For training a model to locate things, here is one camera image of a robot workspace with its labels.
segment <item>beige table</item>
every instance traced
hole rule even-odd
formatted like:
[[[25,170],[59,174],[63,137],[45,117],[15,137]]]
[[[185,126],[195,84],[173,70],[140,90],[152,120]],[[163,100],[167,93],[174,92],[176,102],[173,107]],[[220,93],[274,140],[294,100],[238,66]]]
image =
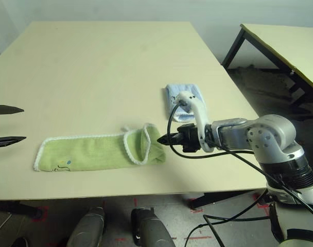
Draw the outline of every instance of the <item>beige table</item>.
[[[244,40],[249,41],[305,92],[292,105],[313,101],[313,28],[241,24],[241,31],[222,65],[228,68]]]
[[[264,187],[262,175],[229,155],[204,160],[83,172],[36,172],[52,136],[119,133],[146,122],[166,133],[163,88],[196,83],[210,120],[257,118],[236,85],[186,22],[36,22],[0,56],[0,200],[76,198]],[[257,164],[252,155],[244,155]]]

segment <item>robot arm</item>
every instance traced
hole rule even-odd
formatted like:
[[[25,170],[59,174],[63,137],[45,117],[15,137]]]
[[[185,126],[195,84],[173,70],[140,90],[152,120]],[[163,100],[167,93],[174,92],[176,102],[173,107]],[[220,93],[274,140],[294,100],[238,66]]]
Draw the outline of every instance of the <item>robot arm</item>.
[[[288,119],[278,115],[266,115],[256,120],[234,118],[210,124],[203,103],[192,93],[181,92],[177,96],[177,102],[181,103],[186,112],[193,111],[197,125],[179,127],[178,133],[170,135],[173,145],[182,145],[184,152],[195,152],[200,148],[205,152],[212,152],[215,147],[252,150],[264,172],[278,181],[283,181],[297,191],[302,200],[313,206],[313,172],[303,148],[295,141],[295,127]],[[166,135],[158,141],[169,145]],[[281,246],[308,246],[306,240],[313,239],[313,216],[272,180],[267,179],[267,182],[269,193],[275,200],[270,211],[275,237],[283,241],[296,236],[304,242],[303,245],[295,245],[299,244],[298,241],[286,245],[289,242],[285,241]],[[298,220],[296,214],[302,216],[305,223]],[[311,236],[301,236],[308,233],[312,233]]]

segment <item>light green towel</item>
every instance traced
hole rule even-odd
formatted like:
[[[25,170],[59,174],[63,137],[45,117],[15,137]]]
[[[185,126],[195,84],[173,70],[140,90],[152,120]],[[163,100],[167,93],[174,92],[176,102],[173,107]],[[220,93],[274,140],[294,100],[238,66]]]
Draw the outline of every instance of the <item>light green towel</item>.
[[[70,136],[46,139],[34,163],[35,171],[104,170],[165,161],[151,124],[115,135]]]

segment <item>floor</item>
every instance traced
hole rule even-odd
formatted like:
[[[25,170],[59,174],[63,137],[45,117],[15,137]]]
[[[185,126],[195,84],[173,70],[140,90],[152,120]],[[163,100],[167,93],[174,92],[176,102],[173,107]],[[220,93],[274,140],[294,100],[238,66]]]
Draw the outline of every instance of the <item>floor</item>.
[[[299,97],[300,92],[289,95],[287,90],[292,82],[282,74],[262,72],[253,67],[231,70],[229,74],[259,115],[280,114],[293,120],[298,115],[313,114],[313,104],[304,104],[293,111],[288,110],[290,102]],[[313,120],[293,120],[293,123],[297,128],[297,140],[303,145],[313,167]],[[175,245],[184,246],[189,231],[204,223],[203,214],[230,217],[251,204],[255,192],[210,204],[198,210],[189,209],[186,203],[187,200],[202,194],[26,201],[23,203],[44,208],[47,215],[37,222],[13,215],[0,231],[0,247],[9,247],[19,236],[26,236],[31,246],[57,247],[62,239],[71,234],[80,218],[95,206],[102,206],[108,219],[102,246],[135,246],[131,238],[130,213],[137,207],[153,207],[155,214],[173,237]],[[267,213],[265,205],[258,204],[243,217],[259,217]],[[0,213],[0,224],[7,217],[6,213]],[[215,228],[225,246],[277,246],[268,220],[229,222]],[[204,227],[192,234],[187,246],[219,245],[210,229]]]

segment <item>black metal table leg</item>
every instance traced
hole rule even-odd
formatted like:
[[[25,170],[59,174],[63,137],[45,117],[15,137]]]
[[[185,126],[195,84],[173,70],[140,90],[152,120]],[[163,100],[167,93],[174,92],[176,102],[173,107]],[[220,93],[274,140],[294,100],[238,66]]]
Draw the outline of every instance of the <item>black metal table leg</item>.
[[[0,201],[0,211],[26,215],[33,219],[39,219],[43,215],[41,209],[21,204],[19,201]]]
[[[240,49],[242,43],[244,42],[245,32],[246,31],[244,31],[243,29],[240,30],[237,38],[235,39],[234,43],[232,44],[232,46],[230,48],[228,54],[224,58],[222,65],[225,69],[227,69],[229,67],[230,63],[232,62],[233,58],[235,57],[235,55],[237,54],[238,50]]]
[[[225,200],[225,199],[235,197],[235,196],[238,196],[247,192],[251,192],[251,191],[252,190],[240,190],[240,191],[204,193],[204,196],[190,201],[189,207],[192,209],[202,207],[202,206],[214,203],[214,202]]]
[[[297,84],[294,84],[288,91],[290,94],[296,92],[298,89],[300,89],[300,86],[298,86]]]
[[[301,88],[305,95],[298,100],[296,100],[292,107],[297,107],[300,104],[306,102],[306,100],[310,100],[313,102],[313,87],[309,85],[308,82],[305,81],[300,75],[295,73],[289,65],[287,65],[283,60],[281,60],[278,56],[272,53],[268,48],[266,48],[259,40],[257,40],[254,36],[249,34],[248,32],[241,29],[237,38],[235,39],[233,45],[231,46],[227,56],[222,62],[222,65],[225,69],[227,69],[233,60],[234,56],[240,49],[244,40],[247,40],[251,43],[256,49],[258,49],[264,56],[266,56],[272,63],[274,63],[283,73],[288,75],[291,78],[295,85],[289,90],[291,93],[295,92],[297,89]]]

